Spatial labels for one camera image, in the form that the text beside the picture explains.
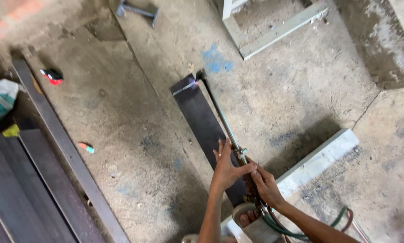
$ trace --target stained concrete floor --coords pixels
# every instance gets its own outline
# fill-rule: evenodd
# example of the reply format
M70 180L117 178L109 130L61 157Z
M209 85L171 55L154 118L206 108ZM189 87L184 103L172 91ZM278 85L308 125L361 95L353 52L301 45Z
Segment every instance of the stained concrete floor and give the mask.
M101 7L28 53L33 70L64 73L58 86L34 75L71 139L96 149L81 156L130 241L178 242L202 223L212 169L168 89L193 65L207 70L239 143L276 177L353 129L360 145L288 200L325 223L348 205L374 242L404 241L404 90L377 89L329 4L328 25L305 25L247 61L207 0L157 0L155 29ZM251 39L302 8L255 2L236 19ZM222 218L231 210L225 199Z

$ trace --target floor crack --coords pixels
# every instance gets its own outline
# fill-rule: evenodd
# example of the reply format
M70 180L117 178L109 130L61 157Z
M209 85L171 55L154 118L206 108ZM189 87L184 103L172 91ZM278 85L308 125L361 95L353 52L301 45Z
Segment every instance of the floor crack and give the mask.
M380 94L380 90L377 93L377 95L373 98L373 100L370 102L370 104L368 104L367 108L365 109L365 111L361 114L361 116L358 118L358 120L355 122L354 126L352 127L352 131L354 130L355 126L357 125L357 123L361 120L361 118L365 115L365 113L367 113L368 108L371 106L371 104L374 102L374 100L376 100L376 98L379 96Z

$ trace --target green hose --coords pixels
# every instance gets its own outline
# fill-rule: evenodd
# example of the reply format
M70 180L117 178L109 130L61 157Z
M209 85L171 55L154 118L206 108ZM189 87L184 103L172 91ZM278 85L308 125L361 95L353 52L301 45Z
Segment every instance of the green hose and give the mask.
M335 226L337 226L337 224L339 224L341 218L343 217L343 215L345 214L347 209L348 209L348 207L346 207L346 206L341 209L340 214L337 216L337 218L334 220L334 222L330 225L331 227L335 227ZM265 216L263 216L262 218L265 221L265 223L268 224L268 226L270 226L273 230L275 230L281 234L296 238L298 240L308 240L307 236L304 234L295 234L287 229L280 228L274 222L274 220L271 218L270 214L265 214Z

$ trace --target yellow object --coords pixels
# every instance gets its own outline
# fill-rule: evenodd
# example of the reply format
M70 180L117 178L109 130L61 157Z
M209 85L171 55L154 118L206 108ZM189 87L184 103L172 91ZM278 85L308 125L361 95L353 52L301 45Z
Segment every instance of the yellow object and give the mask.
M2 135L4 135L5 137L17 137L18 132L20 132L18 126L16 124L13 124L4 132L2 132Z

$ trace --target hand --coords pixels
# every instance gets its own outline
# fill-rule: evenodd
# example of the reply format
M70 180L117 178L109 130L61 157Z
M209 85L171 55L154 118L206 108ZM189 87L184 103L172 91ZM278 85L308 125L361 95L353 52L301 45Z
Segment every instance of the hand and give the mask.
M254 162L251 158L246 158L249 164L256 165L256 170L253 170L251 175L257 186L259 195L269 206L278 211L278 208L287 204L287 202L281 195L274 176L264 170L264 168Z
M227 138L223 146L221 140L218 140L218 152L214 150L217 166L214 170L214 176L211 180L211 189L223 193L231 187L235 181L244 174L256 170L256 164L246 164L241 167L233 166L231 162L231 141Z

